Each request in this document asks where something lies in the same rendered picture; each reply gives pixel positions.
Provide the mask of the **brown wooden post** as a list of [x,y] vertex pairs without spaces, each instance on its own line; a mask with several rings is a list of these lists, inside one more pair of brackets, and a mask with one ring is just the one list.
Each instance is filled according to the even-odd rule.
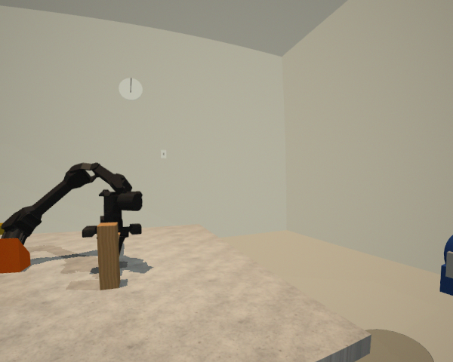
[[119,224],[101,222],[97,226],[97,252],[100,290],[119,288]]

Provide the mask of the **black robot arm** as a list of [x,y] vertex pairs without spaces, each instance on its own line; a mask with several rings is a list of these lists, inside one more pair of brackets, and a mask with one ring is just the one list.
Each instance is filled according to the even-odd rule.
[[[91,170],[95,174],[91,176],[86,170]],[[2,224],[2,229],[4,229],[2,238],[18,238],[22,244],[25,244],[27,237],[42,222],[41,218],[46,210],[49,210],[70,190],[92,183],[97,177],[108,183],[114,190],[114,192],[103,190],[99,194],[99,196],[104,196],[104,210],[139,211],[142,208],[142,194],[131,192],[132,186],[123,175],[114,174],[97,162],[93,164],[82,162],[71,166],[63,181],[34,205],[24,207],[9,217]]]

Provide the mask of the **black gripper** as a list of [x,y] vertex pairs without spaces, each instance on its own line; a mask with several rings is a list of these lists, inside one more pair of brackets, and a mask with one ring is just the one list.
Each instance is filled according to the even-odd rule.
[[[121,233],[119,236],[119,254],[121,253],[120,250],[124,243],[124,239],[129,237],[129,232],[132,235],[139,235],[141,234],[141,224],[134,223],[130,224],[128,227],[122,227],[122,210],[103,210],[104,222],[117,222],[119,224],[119,232]],[[97,226],[89,226],[87,225],[84,229],[82,229],[82,237],[93,237],[97,234]]]

